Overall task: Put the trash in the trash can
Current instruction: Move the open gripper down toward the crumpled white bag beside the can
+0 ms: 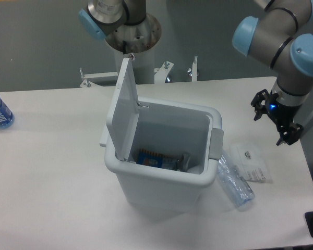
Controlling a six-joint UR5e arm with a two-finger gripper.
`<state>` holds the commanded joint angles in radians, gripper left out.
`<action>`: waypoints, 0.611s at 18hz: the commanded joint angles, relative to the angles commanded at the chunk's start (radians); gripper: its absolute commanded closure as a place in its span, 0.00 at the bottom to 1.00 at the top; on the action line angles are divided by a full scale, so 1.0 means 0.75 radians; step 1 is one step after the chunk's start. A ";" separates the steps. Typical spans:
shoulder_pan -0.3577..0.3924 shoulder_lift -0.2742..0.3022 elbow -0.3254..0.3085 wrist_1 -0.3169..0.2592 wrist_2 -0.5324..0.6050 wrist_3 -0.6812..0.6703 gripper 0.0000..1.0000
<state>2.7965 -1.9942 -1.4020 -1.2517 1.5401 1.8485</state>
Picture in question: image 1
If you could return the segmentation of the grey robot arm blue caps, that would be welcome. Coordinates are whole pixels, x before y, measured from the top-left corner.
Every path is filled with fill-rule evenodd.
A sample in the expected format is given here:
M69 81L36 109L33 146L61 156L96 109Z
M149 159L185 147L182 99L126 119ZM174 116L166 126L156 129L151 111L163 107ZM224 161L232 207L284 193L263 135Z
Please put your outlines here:
M267 115L276 125L278 143L292 145L303 133L294 116L313 88L313 34L298 30L313 18L313 1L258 1L262 19L244 18L232 45L277 72L271 91L258 92L251 105L255 120ZM85 31L105 40L124 55L138 55L155 47L161 36L158 21L145 1L89 1L78 13Z

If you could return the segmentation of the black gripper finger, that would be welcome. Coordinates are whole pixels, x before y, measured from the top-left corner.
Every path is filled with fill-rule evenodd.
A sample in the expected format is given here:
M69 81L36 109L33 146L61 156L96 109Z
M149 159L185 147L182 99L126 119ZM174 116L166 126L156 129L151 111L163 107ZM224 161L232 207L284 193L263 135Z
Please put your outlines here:
M268 109L268 105L270 104L270 97L271 96L266 89L256 93L250 103L251 106L255 109L254 121L259 120L262 115L267 115L270 118Z
M287 145L292 145L297 142L304 130L304 127L301 124L291 122L287 125L278 125L277 131L280 135L276 145L286 143Z

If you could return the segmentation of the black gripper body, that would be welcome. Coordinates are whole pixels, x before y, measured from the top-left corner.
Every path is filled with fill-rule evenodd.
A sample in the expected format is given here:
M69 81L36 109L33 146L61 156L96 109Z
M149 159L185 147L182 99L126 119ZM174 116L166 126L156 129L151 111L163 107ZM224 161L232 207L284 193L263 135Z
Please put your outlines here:
M276 125L278 132L286 132L290 127L294 126L294 117L300 105L286 106L277 101L275 96L270 96L266 102L268 117Z

